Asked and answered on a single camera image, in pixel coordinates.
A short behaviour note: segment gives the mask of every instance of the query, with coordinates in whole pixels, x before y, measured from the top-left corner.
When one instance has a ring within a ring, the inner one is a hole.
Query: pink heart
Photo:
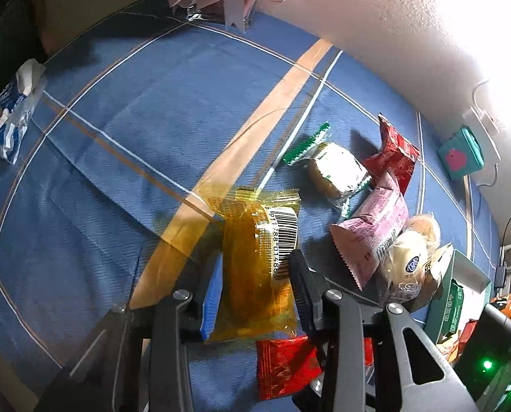
[[[465,153],[457,149],[450,149],[446,154],[446,162],[453,172],[458,172],[467,164]]]

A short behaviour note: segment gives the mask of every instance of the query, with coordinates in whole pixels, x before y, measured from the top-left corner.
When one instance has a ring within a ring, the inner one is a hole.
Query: green snack package
[[[446,310],[444,311],[441,335],[449,337],[458,331],[460,316],[462,315],[463,298],[463,287],[452,279],[446,302]]]
[[[305,160],[309,177],[342,218],[351,217],[351,198],[370,185],[372,177],[364,166],[336,143],[326,141],[330,124],[323,123],[310,138],[290,149],[282,158],[293,165]]]

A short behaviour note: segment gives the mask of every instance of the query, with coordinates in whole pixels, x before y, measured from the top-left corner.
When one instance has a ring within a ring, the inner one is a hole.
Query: white wrapped bun
[[[441,245],[441,228],[433,214],[419,214],[409,218],[405,231],[419,232],[425,238],[429,256]]]
[[[419,294],[428,261],[427,250],[427,241],[416,231],[403,232],[389,247],[380,271],[389,282],[393,300],[406,301]]]

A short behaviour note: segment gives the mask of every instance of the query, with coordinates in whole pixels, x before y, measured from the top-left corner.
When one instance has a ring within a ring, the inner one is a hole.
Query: metal screw
[[[326,291],[326,297],[330,300],[340,300],[343,297],[343,294],[341,294],[341,291],[338,291],[337,289],[329,289]]]
[[[389,304],[387,306],[387,309],[389,310],[389,312],[391,312],[393,314],[400,314],[404,311],[404,309],[402,308],[402,305],[396,304],[394,302],[392,304]]]
[[[320,391],[322,390],[322,375],[319,375],[317,378],[311,381],[311,389],[313,389],[315,393],[320,396]]]
[[[191,293],[189,293],[186,289],[178,289],[177,291],[174,291],[175,300],[187,300],[190,296]]]
[[[113,313],[124,313],[126,311],[126,305],[124,304],[113,304],[111,307]]]

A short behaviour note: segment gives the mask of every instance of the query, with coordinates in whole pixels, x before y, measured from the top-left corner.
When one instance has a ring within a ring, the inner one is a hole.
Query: green box
[[[456,290],[458,287],[465,287],[474,293],[485,293],[482,308],[489,301],[490,294],[490,279],[484,274],[471,260],[457,249],[452,254],[452,260],[442,280],[442,293],[440,296],[437,294],[433,297],[429,305],[429,312],[425,322],[424,331],[435,344],[439,341],[442,334],[444,324],[444,317],[446,315],[448,297],[451,292],[452,284],[455,284]],[[462,306],[457,313],[458,323],[455,324],[454,333],[458,328],[460,316],[462,316]],[[447,318],[450,322],[452,313]]]
[[[441,335],[449,337],[458,330],[463,306],[463,287],[452,279],[446,309],[442,320]]]

